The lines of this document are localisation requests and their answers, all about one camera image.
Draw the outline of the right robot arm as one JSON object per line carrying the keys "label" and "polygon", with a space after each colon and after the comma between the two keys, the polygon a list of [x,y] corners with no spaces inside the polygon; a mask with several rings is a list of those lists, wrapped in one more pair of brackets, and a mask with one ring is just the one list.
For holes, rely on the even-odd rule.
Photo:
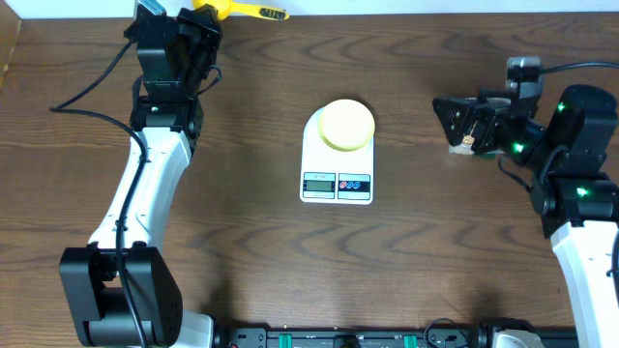
{"label": "right robot arm", "polygon": [[473,138],[475,154],[503,152],[527,168],[526,189],[567,282],[578,344],[618,344],[618,186],[602,166],[618,125],[616,99],[598,87],[567,87],[547,126],[537,101],[507,93],[437,97],[432,108],[448,142]]}

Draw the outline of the yellow plastic bowl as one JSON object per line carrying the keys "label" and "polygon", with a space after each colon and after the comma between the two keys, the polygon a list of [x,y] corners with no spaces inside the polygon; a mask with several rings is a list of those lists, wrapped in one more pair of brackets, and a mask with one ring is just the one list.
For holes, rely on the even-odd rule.
{"label": "yellow plastic bowl", "polygon": [[375,121],[368,107],[344,99],[328,103],[318,116],[318,134],[325,144],[342,152],[357,151],[372,140]]}

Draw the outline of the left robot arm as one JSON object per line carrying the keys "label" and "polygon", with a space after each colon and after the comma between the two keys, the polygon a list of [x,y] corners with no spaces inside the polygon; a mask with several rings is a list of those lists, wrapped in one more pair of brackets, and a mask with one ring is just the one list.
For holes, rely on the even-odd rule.
{"label": "left robot arm", "polygon": [[59,271],[80,343],[86,347],[213,347],[213,319],[186,309],[162,257],[175,190],[201,132],[200,96],[221,80],[222,31],[210,5],[170,16],[155,1],[135,5],[125,30],[141,74],[128,162],[109,209],[85,246],[69,247]]}

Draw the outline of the yellow measuring scoop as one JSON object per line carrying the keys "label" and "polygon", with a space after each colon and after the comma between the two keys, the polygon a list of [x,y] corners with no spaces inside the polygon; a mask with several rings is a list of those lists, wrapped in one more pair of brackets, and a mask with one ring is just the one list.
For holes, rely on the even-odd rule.
{"label": "yellow measuring scoop", "polygon": [[234,0],[192,0],[196,9],[206,5],[217,11],[218,21],[223,21],[233,14],[247,15],[260,19],[284,21],[289,19],[289,13],[284,9],[265,5],[245,4]]}

